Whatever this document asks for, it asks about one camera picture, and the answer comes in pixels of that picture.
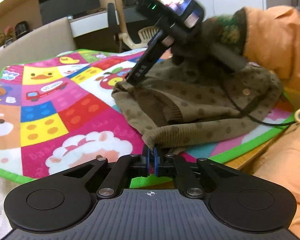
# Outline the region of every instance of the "green mat border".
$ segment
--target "green mat border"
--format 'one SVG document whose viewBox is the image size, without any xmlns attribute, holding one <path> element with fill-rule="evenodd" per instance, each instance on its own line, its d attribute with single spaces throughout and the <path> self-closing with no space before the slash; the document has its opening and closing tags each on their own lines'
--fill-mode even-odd
<svg viewBox="0 0 300 240">
<path fill-rule="evenodd" d="M 67 54 L 64 55 L 68 55 L 68 54 L 72 54 L 74 52 L 79 52 L 79 51 L 91 51 L 91 52 L 104 52 L 104 51 L 97 51 L 97 50 L 90 50 L 90 49 L 77 49 L 74 50 L 72 52 L 69 52 Z M 32 62 L 26 62 L 26 63 L 19 63 L 19 64 L 29 64 L 29 63 L 33 63 L 33 62 L 37 62 L 37 61 L 32 61 Z M 6 67 L 4 67 L 1 72 L 0 72 L 0 79 L 2 78 L 3 75 L 3 71 L 6 69 Z M 289 100 L 287 94 L 284 92 L 283 95 Z M 294 114 L 292 114 L 290 117 L 288 117 L 285 122 L 292 122 L 294 121 Z M 230 160 L 233 160 L 235 158 L 238 158 L 242 155 L 244 155 L 245 153 L 253 150 L 254 148 L 260 146 L 261 144 L 267 142 L 268 140 L 272 139 L 273 137 L 275 137 L 276 135 L 278 135 L 279 133 L 281 133 L 284 129 L 286 129 L 287 126 L 283 126 L 283 127 L 274 127 L 271 130 L 267 131 L 266 133 L 256 137 L 255 139 L 253 139 L 252 141 L 246 142 L 244 144 L 241 144 L 231 150 L 225 151 L 221 154 L 218 154 L 216 156 L 213 156 L 209 159 L 219 162 L 219 163 L 226 163 Z M 34 181 L 36 179 L 27 177 L 27 176 L 23 176 L 23 175 L 18 175 L 9 171 L 5 171 L 3 169 L 0 169 L 0 177 L 4 178 L 4 179 L 8 179 L 11 180 L 13 182 L 19 183 L 19 184 L 24 184 L 27 182 L 31 182 Z M 172 181 L 170 178 L 167 177 L 160 177 L 157 178 L 154 175 L 150 175 L 147 178 L 134 178 L 131 182 L 130 188 L 139 188 L 139 187 L 149 187 L 149 186 L 153 186 L 156 184 L 161 184 L 161 183 L 166 183 Z"/>
</svg>

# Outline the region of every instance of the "pink square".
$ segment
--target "pink square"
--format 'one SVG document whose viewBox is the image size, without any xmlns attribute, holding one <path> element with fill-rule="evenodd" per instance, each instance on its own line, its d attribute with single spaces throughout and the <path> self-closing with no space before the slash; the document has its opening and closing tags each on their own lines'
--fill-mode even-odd
<svg viewBox="0 0 300 240">
<path fill-rule="evenodd" d="M 60 57 L 42 60 L 40 62 L 33 62 L 25 64 L 31 67 L 57 67 L 62 65 L 74 65 L 88 63 L 78 52 L 63 55 Z"/>
<path fill-rule="evenodd" d="M 72 80 L 60 78 L 41 85 L 23 85 L 21 105 L 34 106 L 52 101 L 56 103 L 58 109 L 64 109 L 64 107 L 70 106 L 87 94 L 87 91 Z"/>
<path fill-rule="evenodd" d="M 122 155 L 141 154 L 143 145 L 141 135 L 123 115 L 109 108 L 64 136 L 22 147 L 23 175 L 42 178 L 95 159 L 97 155 L 116 161 Z"/>
<path fill-rule="evenodd" d="M 6 67 L 0 81 L 16 85 L 22 84 L 23 68 L 23 65 L 12 65 L 10 67 Z"/>
</svg>

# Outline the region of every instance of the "office chair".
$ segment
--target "office chair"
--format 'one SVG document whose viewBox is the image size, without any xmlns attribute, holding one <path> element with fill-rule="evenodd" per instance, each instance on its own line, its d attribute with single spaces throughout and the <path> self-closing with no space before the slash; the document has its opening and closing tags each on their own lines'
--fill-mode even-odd
<svg viewBox="0 0 300 240">
<path fill-rule="evenodd" d="M 117 22 L 116 12 L 118 15 L 119 25 Z M 119 52 L 130 49 L 146 48 L 147 43 L 159 30 L 155 26 L 143 28 L 138 31 L 138 36 L 141 43 L 135 43 L 130 37 L 127 29 L 127 24 L 124 18 L 123 2 L 122 0 L 115 0 L 114 3 L 108 3 L 108 26 L 109 30 L 114 34 L 114 40 L 119 43 Z"/>
</svg>

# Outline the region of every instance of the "sofa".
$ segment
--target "sofa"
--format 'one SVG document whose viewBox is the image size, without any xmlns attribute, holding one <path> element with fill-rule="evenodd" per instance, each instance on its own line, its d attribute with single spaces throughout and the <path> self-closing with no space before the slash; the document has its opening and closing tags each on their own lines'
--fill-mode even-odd
<svg viewBox="0 0 300 240">
<path fill-rule="evenodd" d="M 76 50 L 67 17 L 51 22 L 0 51 L 0 72 L 5 66 L 33 62 Z"/>
</svg>

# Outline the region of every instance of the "knit glove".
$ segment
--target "knit glove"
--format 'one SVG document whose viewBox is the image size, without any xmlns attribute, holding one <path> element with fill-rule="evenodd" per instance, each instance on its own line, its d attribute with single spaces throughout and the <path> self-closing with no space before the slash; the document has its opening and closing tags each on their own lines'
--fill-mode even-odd
<svg viewBox="0 0 300 240">
<path fill-rule="evenodd" d="M 192 58 L 196 61 L 204 60 L 214 42 L 219 42 L 242 55 L 246 36 L 247 19 L 244 8 L 231 16 L 209 18 L 202 22 L 200 31 L 191 41 L 182 45 L 175 43 L 172 46 L 173 63 L 179 65 L 185 58 Z"/>
</svg>

